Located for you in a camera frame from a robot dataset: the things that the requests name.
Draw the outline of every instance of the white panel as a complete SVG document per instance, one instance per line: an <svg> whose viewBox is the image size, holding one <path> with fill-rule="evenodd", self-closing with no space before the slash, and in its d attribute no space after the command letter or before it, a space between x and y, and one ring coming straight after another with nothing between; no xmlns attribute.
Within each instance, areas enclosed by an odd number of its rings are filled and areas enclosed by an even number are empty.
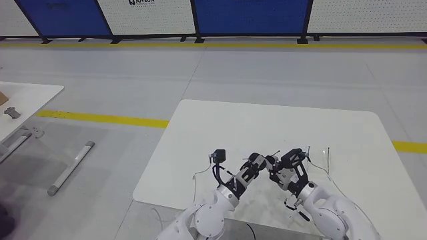
<svg viewBox="0 0 427 240"><path fill-rule="evenodd" d="M0 0L0 36L38 36L14 0Z"/></svg>
<svg viewBox="0 0 427 240"><path fill-rule="evenodd" d="M309 33L427 31L427 0L314 0Z"/></svg>
<svg viewBox="0 0 427 240"><path fill-rule="evenodd" d="M98 0L113 34L195 33L190 0Z"/></svg>

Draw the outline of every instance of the yellow floor line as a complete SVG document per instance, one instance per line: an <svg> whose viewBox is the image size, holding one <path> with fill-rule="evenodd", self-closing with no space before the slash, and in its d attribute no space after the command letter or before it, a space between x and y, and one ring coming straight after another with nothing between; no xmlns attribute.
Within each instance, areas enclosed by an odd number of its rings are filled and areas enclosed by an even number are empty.
<svg viewBox="0 0 427 240"><path fill-rule="evenodd" d="M65 111L42 110L38 112L38 117L48 117L56 119L72 119L76 121L92 121L96 123L117 123L122 125L135 125L154 128L166 128L169 121L161 119L144 119L134 117L122 117L113 115L100 115L90 113L76 113ZM427 143L412 143L393 141L394 148L399 152L411 152L427 154Z"/></svg>
<svg viewBox="0 0 427 240"><path fill-rule="evenodd" d="M64 111L42 110L38 112L38 117L48 117L56 119L73 119L76 121L93 121L96 123L117 123L124 125L146 126L155 128L166 128L169 121L160 119L144 119L134 117L122 117L113 115L100 115L89 113L76 113Z"/></svg>
<svg viewBox="0 0 427 240"><path fill-rule="evenodd" d="M272 43L73 43L47 45L35 43L1 43L0 47L40 48L125 48L125 47L223 47L223 48L298 48L298 49L427 49L427 45L381 45L381 44L272 44Z"/></svg>
<svg viewBox="0 0 427 240"><path fill-rule="evenodd" d="M427 143L393 141L393 145L399 152L427 154Z"/></svg>

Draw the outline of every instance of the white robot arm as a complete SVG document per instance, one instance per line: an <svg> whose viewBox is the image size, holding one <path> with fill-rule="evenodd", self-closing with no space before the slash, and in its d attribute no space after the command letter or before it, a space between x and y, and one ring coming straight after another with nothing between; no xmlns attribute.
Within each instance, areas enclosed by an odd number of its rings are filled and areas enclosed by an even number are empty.
<svg viewBox="0 0 427 240"><path fill-rule="evenodd" d="M270 172L270 179L282 190L288 190L297 197L293 208L286 206L296 210L298 205L302 205L312 216L318 230L332 240L381 239L370 221L351 200L341 195L333 195L323 187L308 181L302 164L306 157L301 149L289 151L280 161L274 156L266 157L266 169ZM315 204L321 199L325 201L317 207Z"/></svg>
<svg viewBox="0 0 427 240"><path fill-rule="evenodd" d="M301 199L303 208L312 216L320 233L332 240L380 239L380 235L362 212L343 196L331 195L323 187L309 182L298 199ZM325 199L325 202L316 207L315 203L321 199Z"/></svg>
<svg viewBox="0 0 427 240"><path fill-rule="evenodd" d="M266 167L266 161L261 155L251 155L240 168L237 175L224 183L221 180L220 163L226 160L226 151L218 149L212 154L213 175L219 183L215 190L213 201L204 200L194 203L187 208L175 221L164 229L156 240L217 240L225 231L224 222L228 211L234 211L239 205L240 197L248 185L258 177Z"/></svg>
<svg viewBox="0 0 427 240"><path fill-rule="evenodd" d="M281 161L277 157L263 157L253 153L241 167L240 172L224 183L220 177L220 163L226 160L225 150L213 154L213 173L219 186L212 202L204 200L187 208L175 221L164 229L156 240L217 240L224 234L224 221L228 211L234 211L248 185L266 168L270 179L284 191L297 197L298 205L312 216L314 225L332 240L379 240L380 235L363 216L362 212L347 198L332 195L315 183L308 181L302 165L306 158L301 149L293 149ZM316 202L324 199L320 207Z"/></svg>

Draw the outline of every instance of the gray floor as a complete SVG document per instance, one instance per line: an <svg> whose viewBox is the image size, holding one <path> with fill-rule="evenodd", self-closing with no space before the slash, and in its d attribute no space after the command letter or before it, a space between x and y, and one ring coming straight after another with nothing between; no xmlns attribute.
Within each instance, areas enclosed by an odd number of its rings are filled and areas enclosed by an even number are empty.
<svg viewBox="0 0 427 240"><path fill-rule="evenodd" d="M392 140L427 142L427 51L1 48L0 67L1 81L64 85L48 109L170 119L181 99L203 99L362 110L378 114ZM155 238L153 206L132 193L163 129L34 121L60 140L57 148L97 145L54 197L46 190L64 165L36 139L0 166L0 201L19 222L9 239ZM427 155L399 156L426 204ZM155 208L166 221L177 213ZM251 239L244 223L228 226L224 239ZM258 239L295 236L254 230Z"/></svg>

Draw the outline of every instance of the tabletop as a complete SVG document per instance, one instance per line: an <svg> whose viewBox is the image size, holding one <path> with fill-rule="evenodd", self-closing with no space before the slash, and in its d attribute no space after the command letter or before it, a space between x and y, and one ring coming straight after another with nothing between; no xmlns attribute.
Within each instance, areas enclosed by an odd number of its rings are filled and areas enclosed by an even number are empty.
<svg viewBox="0 0 427 240"><path fill-rule="evenodd" d="M0 81L0 91L9 100L0 106L0 143L22 127L24 122L58 95L64 86L8 83ZM13 120L4 114L8 107L16 108L21 116Z"/></svg>
<svg viewBox="0 0 427 240"><path fill-rule="evenodd" d="M307 147L330 148L330 175L371 218L383 239L425 239L427 211L378 116L365 111L313 109L183 100L139 180L136 201L185 209L193 202L195 172L207 155L225 149L225 168L237 173L253 152L269 155ZM309 178L333 193L318 172ZM211 197L217 183L206 171L196 179L197 199ZM284 206L282 191L261 172L228 218L320 234Z"/></svg>

